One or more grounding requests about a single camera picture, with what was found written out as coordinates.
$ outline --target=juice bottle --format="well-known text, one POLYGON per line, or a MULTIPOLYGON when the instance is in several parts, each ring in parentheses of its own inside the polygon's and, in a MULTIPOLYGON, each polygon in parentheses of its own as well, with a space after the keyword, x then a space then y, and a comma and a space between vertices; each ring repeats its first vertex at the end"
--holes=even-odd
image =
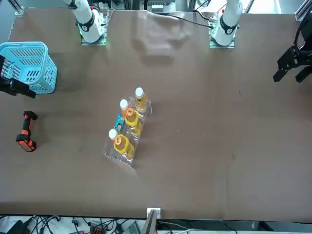
POLYGON ((139 118, 138 111, 132 109, 131 107, 127 110, 127 116, 125 118, 126 124, 130 127, 130 132, 135 135, 139 136, 142 130, 142 123, 139 118))
POLYGON ((108 134, 109 138, 114 141, 114 149, 122 154, 125 158, 131 159, 135 148, 129 142, 129 139, 123 134, 118 134, 115 129, 111 129, 108 134))
POLYGON ((141 87, 136 88, 136 109, 142 113, 146 112, 146 96, 141 87))
POLYGON ((124 118, 126 118, 127 116, 128 107, 129 107, 129 103, 126 99, 123 99, 120 101, 120 113, 124 118))

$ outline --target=table surface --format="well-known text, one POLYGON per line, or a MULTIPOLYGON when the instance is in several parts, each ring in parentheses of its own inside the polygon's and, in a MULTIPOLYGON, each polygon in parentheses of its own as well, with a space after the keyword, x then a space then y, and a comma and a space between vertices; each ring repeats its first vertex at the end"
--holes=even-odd
MULTIPOLYGON (((204 23, 193 13, 184 15, 204 23)), ((106 46, 81 46, 67 9, 27 9, 11 41, 42 41, 56 91, 0 93, 0 211, 163 218, 312 221, 312 84, 273 82, 293 15, 242 15, 236 48, 210 49, 207 28, 115 11, 106 46), (152 100, 133 166, 102 155, 122 97, 152 100), (39 115, 38 148, 14 141, 39 115)))

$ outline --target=blue basket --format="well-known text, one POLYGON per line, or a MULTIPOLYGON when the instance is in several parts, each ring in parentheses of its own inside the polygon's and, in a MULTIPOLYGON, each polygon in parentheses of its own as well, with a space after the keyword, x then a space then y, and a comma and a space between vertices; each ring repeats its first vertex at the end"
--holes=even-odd
POLYGON ((28 84, 36 94, 54 92, 58 69, 49 57, 48 47, 44 43, 2 43, 0 55, 5 57, 1 76, 28 84))

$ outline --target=plastic bottle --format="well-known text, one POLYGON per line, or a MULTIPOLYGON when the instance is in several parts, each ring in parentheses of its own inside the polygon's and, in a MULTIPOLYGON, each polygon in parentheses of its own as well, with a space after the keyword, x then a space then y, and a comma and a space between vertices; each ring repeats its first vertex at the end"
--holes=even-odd
POLYGON ((136 109, 142 113, 146 112, 146 96, 141 87, 136 88, 136 109))
POLYGON ((120 113, 124 118, 126 118, 126 116, 127 116, 128 107, 129 107, 129 103, 126 99, 123 99, 120 101, 120 109, 121 109, 120 113))
POLYGON ((129 139, 123 134, 118 134, 115 129, 111 129, 108 134, 109 138, 114 141, 114 149, 127 159, 131 159, 135 148, 129 142, 129 139))
POLYGON ((134 110, 133 108, 129 107, 127 111, 127 116, 125 118, 126 124, 130 127, 130 132, 135 135, 139 136, 142 130, 142 123, 139 118, 138 111, 134 110))

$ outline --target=metal frame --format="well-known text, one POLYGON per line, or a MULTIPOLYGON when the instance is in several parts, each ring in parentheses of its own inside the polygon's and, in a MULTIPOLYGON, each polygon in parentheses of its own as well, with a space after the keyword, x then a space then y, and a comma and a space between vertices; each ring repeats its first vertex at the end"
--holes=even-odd
POLYGON ((11 6, 15 9, 16 16, 22 16, 24 13, 24 7, 19 3, 18 0, 8 0, 11 6))
POLYGON ((160 217, 160 208, 148 208, 147 209, 147 219, 144 223, 144 227, 141 234, 155 234, 156 233, 156 219, 157 216, 160 217))
POLYGON ((311 6, 312 0, 305 0, 294 14, 296 21, 301 21, 306 15, 307 11, 311 8, 311 6))
POLYGON ((250 8, 252 7, 253 3, 254 3, 254 0, 249 1, 249 4, 247 5, 244 13, 249 13, 250 8))

